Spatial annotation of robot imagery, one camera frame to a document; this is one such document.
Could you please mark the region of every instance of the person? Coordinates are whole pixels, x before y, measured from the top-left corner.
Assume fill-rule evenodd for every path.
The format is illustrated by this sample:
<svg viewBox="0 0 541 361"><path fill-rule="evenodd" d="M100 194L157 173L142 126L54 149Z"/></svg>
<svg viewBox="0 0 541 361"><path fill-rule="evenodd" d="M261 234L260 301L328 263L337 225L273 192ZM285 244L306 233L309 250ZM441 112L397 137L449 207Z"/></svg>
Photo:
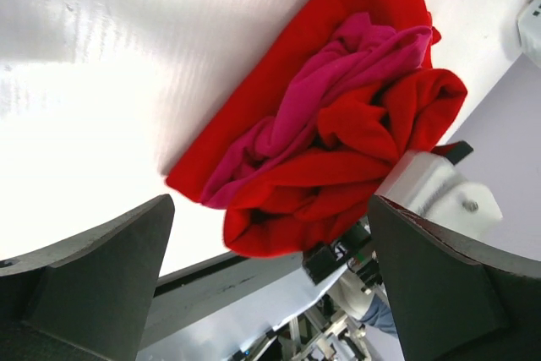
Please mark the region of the person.
<svg viewBox="0 0 541 361"><path fill-rule="evenodd" d="M367 294L363 288L359 277L346 270L327 294L353 319L398 338L389 306L374 291Z"/></svg>

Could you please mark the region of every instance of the white surface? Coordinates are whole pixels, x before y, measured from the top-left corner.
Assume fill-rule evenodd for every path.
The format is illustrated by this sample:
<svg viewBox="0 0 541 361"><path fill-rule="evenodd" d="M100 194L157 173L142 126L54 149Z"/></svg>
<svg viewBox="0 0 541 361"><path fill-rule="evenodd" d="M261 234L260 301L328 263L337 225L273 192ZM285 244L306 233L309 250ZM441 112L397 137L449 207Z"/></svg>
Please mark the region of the white surface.
<svg viewBox="0 0 541 361"><path fill-rule="evenodd" d="M467 137L475 148L475 153L461 162L461 172L488 185L503 212L503 221L488 231L483 241L538 261L541 261L541 139L537 136L541 129L540 82L541 68L521 56L453 137Z"/></svg>
<svg viewBox="0 0 541 361"><path fill-rule="evenodd" d="M532 0L518 18L521 49L541 68L541 0Z"/></svg>
<svg viewBox="0 0 541 361"><path fill-rule="evenodd" d="M347 268L344 265L315 287L300 266L301 258L292 258L295 271L140 351L136 361L230 359L270 328L277 331L314 306ZM286 266L279 263L285 260L275 260L276 265Z"/></svg>
<svg viewBox="0 0 541 361"><path fill-rule="evenodd" d="M166 191L160 173L306 0L0 0L0 258ZM434 65L470 90L519 53L527 0L427 0ZM221 216L173 194L161 274L221 254Z"/></svg>

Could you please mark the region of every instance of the crumpled fabric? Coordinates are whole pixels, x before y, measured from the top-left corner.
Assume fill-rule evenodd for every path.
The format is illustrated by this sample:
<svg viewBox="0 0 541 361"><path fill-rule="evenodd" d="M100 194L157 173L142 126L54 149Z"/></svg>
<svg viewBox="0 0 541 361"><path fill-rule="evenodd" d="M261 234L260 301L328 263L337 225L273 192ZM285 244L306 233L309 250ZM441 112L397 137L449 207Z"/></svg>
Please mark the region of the crumpled fabric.
<svg viewBox="0 0 541 361"><path fill-rule="evenodd" d="M450 71L421 68L388 87L338 97L317 117L316 141L246 183L230 203L224 242L251 257L331 243L367 210L407 150L430 151L467 95Z"/></svg>
<svg viewBox="0 0 541 361"><path fill-rule="evenodd" d="M368 13L397 31L432 26L424 0L309 0L278 36L167 176L167 185L195 202L231 144L263 118L275 116L287 86L349 16ZM433 42L439 34L433 30ZM430 68L430 49L423 67Z"/></svg>
<svg viewBox="0 0 541 361"><path fill-rule="evenodd" d="M308 147L322 107L348 90L375 81L385 86L419 68L431 37L428 26L396 31L373 25L366 13L350 16L293 78L277 114L232 143L205 185L201 204L227 208L250 179Z"/></svg>

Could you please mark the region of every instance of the fabric pile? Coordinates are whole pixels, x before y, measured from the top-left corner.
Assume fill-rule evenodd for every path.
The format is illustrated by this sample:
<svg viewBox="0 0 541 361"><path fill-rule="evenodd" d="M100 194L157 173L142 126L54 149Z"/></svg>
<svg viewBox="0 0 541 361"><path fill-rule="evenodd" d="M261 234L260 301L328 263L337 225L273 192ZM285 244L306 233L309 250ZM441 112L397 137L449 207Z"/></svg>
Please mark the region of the fabric pile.
<svg viewBox="0 0 541 361"><path fill-rule="evenodd" d="M432 150L467 91L432 68L424 0L310 0L167 177L226 209L224 242L268 257L330 243L407 150Z"/></svg>

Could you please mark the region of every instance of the grey wall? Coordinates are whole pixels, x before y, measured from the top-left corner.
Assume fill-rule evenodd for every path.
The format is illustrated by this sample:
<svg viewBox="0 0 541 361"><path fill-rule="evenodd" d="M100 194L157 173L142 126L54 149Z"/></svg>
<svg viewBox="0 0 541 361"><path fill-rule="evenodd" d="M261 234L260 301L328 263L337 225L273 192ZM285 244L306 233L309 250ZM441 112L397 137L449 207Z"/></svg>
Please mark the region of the grey wall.
<svg viewBox="0 0 541 361"><path fill-rule="evenodd" d="M461 172L488 185L504 215L484 242L535 260L541 260L540 113L541 68L521 56L453 136L475 149Z"/></svg>

